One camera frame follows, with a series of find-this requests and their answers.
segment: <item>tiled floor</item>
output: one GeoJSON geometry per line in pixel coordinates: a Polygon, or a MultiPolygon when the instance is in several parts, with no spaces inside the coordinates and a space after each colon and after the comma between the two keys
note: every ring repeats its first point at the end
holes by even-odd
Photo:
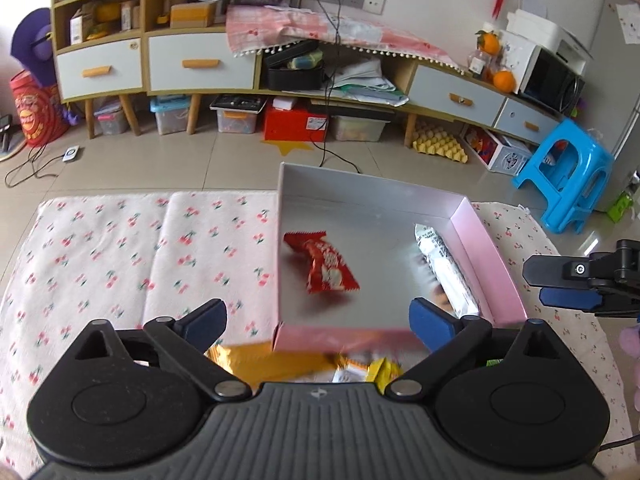
{"type": "MultiPolygon", "coordinates": [[[[55,178],[28,180],[14,189],[0,185],[0,290],[4,291],[21,241],[34,221],[37,205],[44,199],[69,195],[114,194],[156,189],[275,189],[281,161],[318,165],[322,152],[317,149],[293,150],[281,156],[276,146],[260,142],[261,135],[220,134],[214,123],[204,118],[194,136],[184,133],[158,136],[151,120],[143,121],[143,135],[88,140],[84,127],[77,127],[51,143],[41,158],[62,154],[79,144],[79,160],[70,164],[56,161],[46,173],[55,178]]],[[[328,142],[328,149],[354,162],[363,173],[425,186],[438,187],[467,195],[478,202],[522,204],[540,218],[545,200],[532,187],[516,190],[508,176],[489,173],[476,158],[462,165],[450,160],[426,156],[406,149],[399,130],[389,128],[381,142],[328,142]]],[[[0,163],[0,174],[26,159],[27,150],[0,163]]],[[[354,171],[347,163],[327,154],[326,166],[354,171]]],[[[640,239],[640,222],[626,220],[613,225],[606,216],[594,214],[581,235],[567,232],[550,238],[563,254],[582,255],[587,249],[611,250],[619,238],[640,239]]],[[[617,334],[629,320],[604,320],[610,343],[623,373],[628,399],[634,391],[630,358],[620,354],[617,334]]],[[[633,417],[637,427],[637,417],[633,417]]]]}

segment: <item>plastic storage box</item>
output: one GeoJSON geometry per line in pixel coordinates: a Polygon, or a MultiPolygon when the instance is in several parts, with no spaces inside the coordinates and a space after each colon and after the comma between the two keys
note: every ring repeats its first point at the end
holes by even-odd
{"type": "Polygon", "coordinates": [[[123,134],[129,129],[129,122],[122,111],[120,101],[111,101],[94,112],[104,135],[123,134]]]}
{"type": "Polygon", "coordinates": [[[278,110],[269,102],[264,111],[264,140],[322,142],[325,129],[326,115],[306,111],[302,100],[291,110],[278,110]]]}
{"type": "Polygon", "coordinates": [[[408,307],[416,296],[432,300],[438,281],[415,241],[417,223],[432,226],[442,236],[482,317],[494,326],[527,319],[508,265],[465,196],[283,163],[277,217],[275,351],[424,348],[409,327],[408,307]],[[322,230],[344,257],[360,290],[339,294],[306,290],[308,264],[302,270],[300,258],[282,237],[287,232],[322,230]]]}
{"type": "Polygon", "coordinates": [[[462,138],[489,171],[516,176],[531,158],[524,142],[468,124],[462,138]]]}
{"type": "Polygon", "coordinates": [[[335,116],[329,121],[329,130],[336,140],[366,140],[378,142],[389,121],[363,119],[360,117],[335,116]]]}
{"type": "Polygon", "coordinates": [[[174,96],[169,100],[151,99],[149,108],[156,114],[158,133],[166,135],[184,132],[187,129],[190,103],[187,96],[174,96]]]}
{"type": "Polygon", "coordinates": [[[228,134],[252,134],[265,98],[219,95],[209,107],[218,112],[218,131],[228,134]]]}

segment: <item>cabinet leg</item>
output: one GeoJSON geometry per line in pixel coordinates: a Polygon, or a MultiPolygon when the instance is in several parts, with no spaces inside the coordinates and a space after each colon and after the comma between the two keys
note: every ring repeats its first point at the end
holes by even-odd
{"type": "Polygon", "coordinates": [[[406,120],[406,130],[404,131],[404,145],[408,148],[411,147],[413,142],[415,120],[418,118],[416,114],[409,114],[406,120]]]}
{"type": "Polygon", "coordinates": [[[198,113],[200,113],[200,101],[202,100],[202,94],[192,94],[191,104],[189,105],[189,117],[187,120],[187,133],[193,135],[196,132],[196,125],[198,124],[198,113]]]}
{"type": "Polygon", "coordinates": [[[94,100],[84,100],[84,118],[86,120],[86,130],[89,133],[89,139],[95,137],[95,117],[94,117],[94,100]]]}
{"type": "Polygon", "coordinates": [[[127,117],[127,121],[129,122],[129,126],[131,131],[135,136],[140,134],[140,126],[138,124],[138,118],[136,117],[136,113],[133,110],[133,106],[131,104],[131,99],[128,95],[122,94],[120,95],[120,104],[122,105],[122,109],[124,110],[124,115],[127,117]]]}

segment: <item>cherry print tablecloth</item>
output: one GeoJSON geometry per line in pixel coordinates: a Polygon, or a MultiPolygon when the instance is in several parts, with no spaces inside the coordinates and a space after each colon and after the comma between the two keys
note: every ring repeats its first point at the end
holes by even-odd
{"type": "MultiPolygon", "coordinates": [[[[620,374],[597,320],[542,307],[522,262],[557,254],[525,212],[476,211],[521,287],[530,316],[546,319],[609,402],[607,440],[630,436],[620,374]]],[[[44,377],[87,322],[116,329],[179,318],[210,298],[228,307],[219,342],[269,340],[276,323],[276,194],[179,192],[59,198],[40,205],[0,305],[0,460],[28,476],[40,465],[25,422],[44,377]]],[[[604,471],[635,461],[632,446],[601,453],[604,471]]]]}

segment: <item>red candy wrapper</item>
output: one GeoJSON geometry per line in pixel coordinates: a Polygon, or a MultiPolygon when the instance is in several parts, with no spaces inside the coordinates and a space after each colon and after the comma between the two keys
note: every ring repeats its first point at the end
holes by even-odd
{"type": "Polygon", "coordinates": [[[309,294],[323,290],[359,290],[360,285],[326,237],[325,231],[317,233],[286,233],[284,241],[297,253],[311,257],[311,270],[306,281],[309,294]]]}

